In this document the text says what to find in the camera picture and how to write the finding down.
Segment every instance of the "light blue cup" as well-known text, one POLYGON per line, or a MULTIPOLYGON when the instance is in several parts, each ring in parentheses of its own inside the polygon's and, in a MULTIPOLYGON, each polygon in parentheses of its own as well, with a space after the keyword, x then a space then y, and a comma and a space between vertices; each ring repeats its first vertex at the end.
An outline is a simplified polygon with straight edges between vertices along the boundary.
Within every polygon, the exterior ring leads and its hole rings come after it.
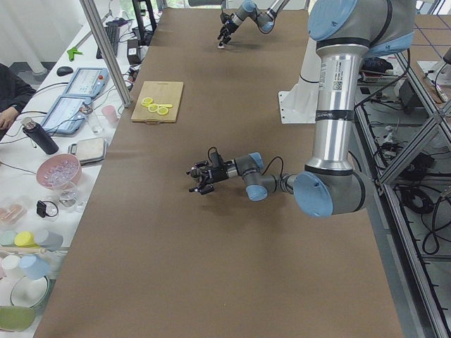
POLYGON ((20 259, 19 267, 31 280, 38 280, 50 273, 50 265, 36 255, 23 256, 20 259))

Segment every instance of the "small pink bowl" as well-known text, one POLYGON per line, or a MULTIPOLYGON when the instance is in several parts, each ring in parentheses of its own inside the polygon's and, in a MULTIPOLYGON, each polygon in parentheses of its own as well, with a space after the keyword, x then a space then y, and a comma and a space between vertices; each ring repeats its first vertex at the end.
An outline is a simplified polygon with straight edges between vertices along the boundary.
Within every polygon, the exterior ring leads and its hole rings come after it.
POLYGON ((36 172, 36 180, 44 188, 56 190, 64 188, 69 182, 77 184, 81 175, 82 168, 77 157, 59 154, 41 164, 36 172))

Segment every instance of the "hand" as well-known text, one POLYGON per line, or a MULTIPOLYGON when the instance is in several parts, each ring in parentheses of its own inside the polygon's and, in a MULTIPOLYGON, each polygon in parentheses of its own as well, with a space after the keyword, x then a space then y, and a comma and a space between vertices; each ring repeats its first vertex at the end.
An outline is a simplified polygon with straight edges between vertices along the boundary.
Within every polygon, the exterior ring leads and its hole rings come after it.
POLYGON ((14 107, 2 111, 0 113, 0 129, 9 129, 18 116, 19 112, 14 107))

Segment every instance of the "white sticker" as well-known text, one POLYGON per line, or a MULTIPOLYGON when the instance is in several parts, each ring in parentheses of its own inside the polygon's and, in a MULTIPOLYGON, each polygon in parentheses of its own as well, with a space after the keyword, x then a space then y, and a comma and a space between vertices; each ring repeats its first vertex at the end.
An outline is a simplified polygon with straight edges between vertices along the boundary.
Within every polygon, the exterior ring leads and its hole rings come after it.
POLYGON ((330 60, 321 64, 319 90, 341 92, 350 81, 351 60, 330 60))

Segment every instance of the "floor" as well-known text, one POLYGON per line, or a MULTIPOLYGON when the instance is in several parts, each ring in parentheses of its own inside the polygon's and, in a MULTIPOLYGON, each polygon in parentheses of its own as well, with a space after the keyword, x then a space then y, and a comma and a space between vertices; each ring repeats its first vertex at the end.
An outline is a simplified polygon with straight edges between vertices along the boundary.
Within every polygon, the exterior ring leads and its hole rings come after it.
MULTIPOLYGON (((51 70, 55 64, 56 62, 42 63, 42 65, 48 70, 51 70)), ((33 72, 31 71, 31 68, 28 66, 26 62, 15 62, 11 65, 10 69, 13 71, 14 74, 16 74, 18 77, 20 77, 22 80, 24 80, 26 83, 28 83, 31 87, 35 89, 38 89, 43 81, 33 76, 33 72)))

